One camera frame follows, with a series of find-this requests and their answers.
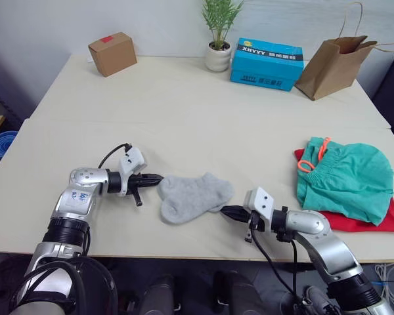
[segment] cardboard box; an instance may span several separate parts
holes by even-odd
[[[133,40],[121,32],[91,43],[89,50],[104,77],[137,63]]]
[[[302,71],[301,47],[240,38],[230,80],[290,91]]]

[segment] white flower pot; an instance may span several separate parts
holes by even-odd
[[[206,55],[206,67],[208,67],[212,71],[222,72],[229,68],[230,63],[230,45],[228,43],[229,48],[224,51],[215,51],[210,48],[210,44],[208,45],[208,52]]]

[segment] gray sock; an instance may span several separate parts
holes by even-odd
[[[230,182],[206,173],[200,178],[167,176],[158,185],[162,217],[170,223],[188,222],[206,211],[218,212],[234,195]]]

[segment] blue box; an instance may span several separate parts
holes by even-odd
[[[290,91],[302,71],[301,47],[240,38],[230,80]]]

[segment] orange drawstring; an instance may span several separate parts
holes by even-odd
[[[319,163],[322,160],[322,158],[324,157],[324,154],[326,153],[326,150],[327,150],[327,145],[330,141],[331,141],[331,138],[326,137],[324,142],[322,143],[322,146],[320,147],[320,150],[318,151],[318,162]],[[304,167],[302,167],[302,164],[308,165],[311,168],[311,170],[305,169]],[[300,171],[303,171],[304,173],[310,173],[315,169],[315,166],[310,161],[306,161],[306,160],[302,159],[297,163],[297,168]]]

